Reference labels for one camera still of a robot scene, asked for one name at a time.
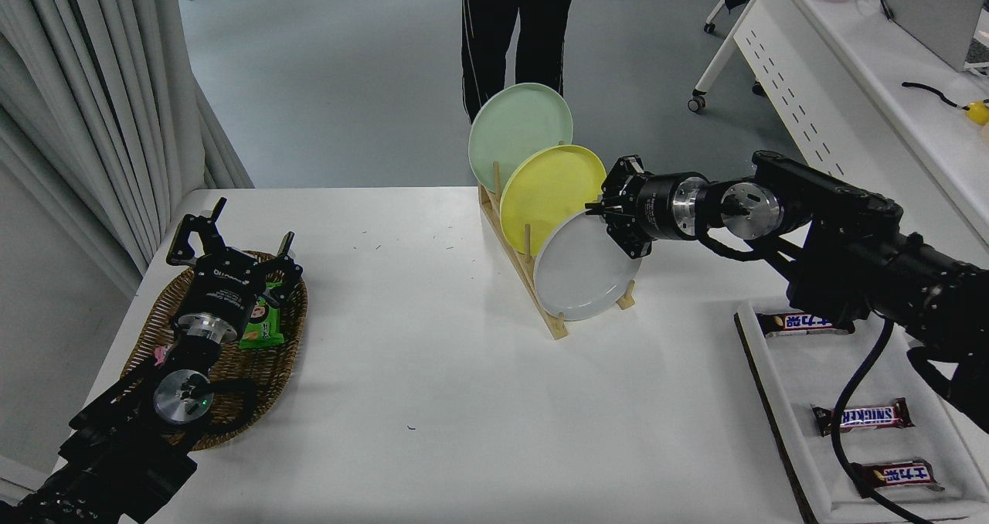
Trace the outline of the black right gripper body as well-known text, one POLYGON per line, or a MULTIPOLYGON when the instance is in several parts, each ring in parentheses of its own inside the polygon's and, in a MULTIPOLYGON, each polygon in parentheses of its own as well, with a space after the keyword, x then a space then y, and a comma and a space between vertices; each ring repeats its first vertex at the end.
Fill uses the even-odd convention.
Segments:
POLYGON ((672 214, 672 199, 677 192, 683 173, 653 175, 637 173, 629 181, 628 194, 632 197, 631 229, 640 241, 683 241, 685 235, 678 230, 672 214))

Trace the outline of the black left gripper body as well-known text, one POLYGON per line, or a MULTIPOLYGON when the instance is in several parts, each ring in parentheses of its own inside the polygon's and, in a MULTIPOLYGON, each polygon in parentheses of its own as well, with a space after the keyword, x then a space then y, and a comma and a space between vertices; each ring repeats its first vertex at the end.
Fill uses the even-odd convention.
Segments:
POLYGON ((258 263, 257 257, 237 249, 199 257, 185 295, 185 313, 208 314, 232 326, 246 325, 261 295, 258 263))

